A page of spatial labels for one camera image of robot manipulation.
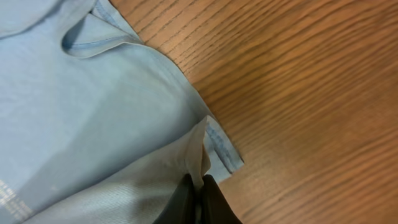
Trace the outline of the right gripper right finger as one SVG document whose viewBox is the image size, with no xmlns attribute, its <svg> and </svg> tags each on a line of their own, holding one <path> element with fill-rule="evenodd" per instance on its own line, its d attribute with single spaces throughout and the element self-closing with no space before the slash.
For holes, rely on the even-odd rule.
<svg viewBox="0 0 398 224">
<path fill-rule="evenodd" d="M 201 188 L 202 224 L 242 224 L 234 214 L 218 184 L 211 175 L 203 177 Z"/>
</svg>

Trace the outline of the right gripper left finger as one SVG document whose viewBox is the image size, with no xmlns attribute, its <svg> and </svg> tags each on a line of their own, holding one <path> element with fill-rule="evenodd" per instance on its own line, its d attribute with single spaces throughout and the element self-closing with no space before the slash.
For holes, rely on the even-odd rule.
<svg viewBox="0 0 398 224">
<path fill-rule="evenodd" d="M 195 188 L 186 174 L 154 224 L 194 224 L 196 216 Z"/>
</svg>

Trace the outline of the light blue printed t-shirt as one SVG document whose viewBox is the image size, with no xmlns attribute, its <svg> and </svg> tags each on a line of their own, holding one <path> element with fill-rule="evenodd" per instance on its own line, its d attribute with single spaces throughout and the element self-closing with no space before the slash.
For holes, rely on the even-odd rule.
<svg viewBox="0 0 398 224">
<path fill-rule="evenodd" d="M 181 70 L 108 1 L 1 2 L 1 222 L 154 223 L 244 162 Z"/>
</svg>

